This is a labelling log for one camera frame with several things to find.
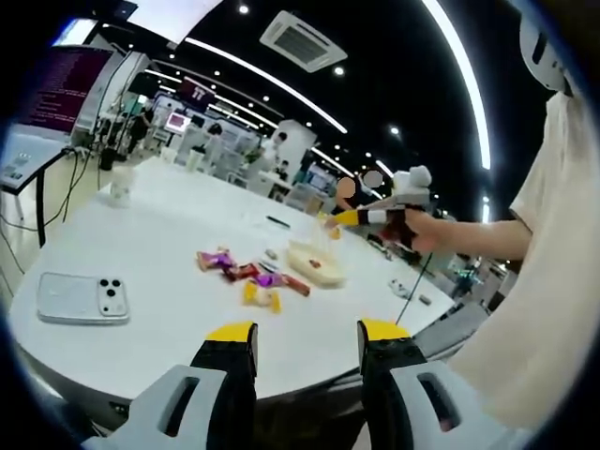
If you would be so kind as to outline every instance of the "display screen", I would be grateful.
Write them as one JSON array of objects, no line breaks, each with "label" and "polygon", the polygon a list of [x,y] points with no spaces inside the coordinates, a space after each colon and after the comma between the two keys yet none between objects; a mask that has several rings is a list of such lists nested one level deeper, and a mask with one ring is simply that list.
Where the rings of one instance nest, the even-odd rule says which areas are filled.
[{"label": "display screen", "polygon": [[113,53],[91,47],[51,47],[45,73],[21,124],[70,133],[83,102]]},{"label": "display screen", "polygon": [[180,44],[191,29],[222,0],[131,0],[124,7],[128,20]]}]

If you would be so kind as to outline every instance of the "white phone case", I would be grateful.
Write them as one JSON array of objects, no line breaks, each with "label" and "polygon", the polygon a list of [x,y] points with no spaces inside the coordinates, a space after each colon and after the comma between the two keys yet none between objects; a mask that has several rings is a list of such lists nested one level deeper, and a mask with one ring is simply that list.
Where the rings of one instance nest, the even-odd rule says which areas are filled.
[{"label": "white phone case", "polygon": [[44,322],[113,325],[129,320],[125,284],[115,277],[47,272],[37,287],[37,315]]}]

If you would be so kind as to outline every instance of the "desk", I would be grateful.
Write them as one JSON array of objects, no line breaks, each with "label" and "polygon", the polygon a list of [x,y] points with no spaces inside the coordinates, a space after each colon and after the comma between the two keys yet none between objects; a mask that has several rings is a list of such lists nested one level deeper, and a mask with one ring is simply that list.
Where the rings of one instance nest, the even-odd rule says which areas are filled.
[{"label": "desk", "polygon": [[281,178],[279,178],[279,175],[277,175],[274,172],[260,171],[259,176],[261,176],[262,178],[266,178],[269,181],[272,181],[274,185],[278,185],[280,188],[292,190],[292,185],[287,181],[283,181]]},{"label": "desk", "polygon": [[[17,342],[42,377],[84,408],[91,398],[135,398],[172,366],[189,364],[209,332],[243,320],[259,325],[258,398],[335,378],[358,365],[356,321],[394,321],[402,310],[405,301],[387,282],[399,278],[412,286],[417,279],[404,262],[389,262],[366,241],[344,232],[333,243],[348,275],[343,289],[313,288],[309,298],[282,289],[279,315],[243,307],[242,285],[202,273],[194,262],[196,250],[225,245],[237,261],[247,262],[266,248],[282,250],[290,238],[314,233],[314,217],[156,157],[136,172],[131,206],[108,206],[105,188],[73,214],[25,274],[9,312]],[[272,224],[267,215],[291,229]],[[130,322],[102,327],[40,321],[37,288],[48,271],[120,277]],[[432,304],[409,305],[402,325],[412,334],[454,304],[427,280],[415,298],[421,293]]]},{"label": "desk", "polygon": [[46,243],[44,223],[44,175],[46,169],[64,156],[67,144],[40,136],[9,132],[3,149],[0,186],[8,194],[18,196],[37,179],[36,218],[39,246]]}]

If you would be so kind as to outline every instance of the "ceiling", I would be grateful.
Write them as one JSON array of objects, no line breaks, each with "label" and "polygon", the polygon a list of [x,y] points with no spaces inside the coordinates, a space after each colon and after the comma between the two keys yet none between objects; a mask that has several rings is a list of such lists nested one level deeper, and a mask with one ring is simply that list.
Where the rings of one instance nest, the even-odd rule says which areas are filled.
[{"label": "ceiling", "polygon": [[[165,40],[133,26],[127,31],[103,28],[101,34],[122,48],[133,44],[157,61],[215,80],[218,94],[242,105],[247,106],[248,99],[222,84],[259,101],[269,96],[267,106],[286,118],[310,122],[319,136],[319,148],[331,158],[339,157],[351,171],[373,167],[375,159],[392,171],[426,164],[441,209],[459,219],[480,220],[482,198],[487,195],[492,219],[508,218],[508,205],[541,142],[545,101],[551,93],[522,63],[519,16],[504,1],[440,3],[460,36],[479,85],[490,171],[481,168],[473,107],[458,64],[421,0],[386,0],[378,2],[377,8],[341,0],[246,0],[246,15],[238,12],[239,1],[225,0],[190,32],[191,38],[232,53],[290,85],[331,114],[348,129],[347,134],[264,78],[207,50],[184,42],[172,51]],[[335,76],[330,67],[307,73],[259,42],[282,9],[317,28],[349,55],[340,63],[343,77]],[[175,75],[174,68],[159,67]],[[280,119],[254,103],[257,113],[274,122]],[[244,112],[240,115],[253,119]],[[400,130],[397,136],[390,133],[391,126]]]}]

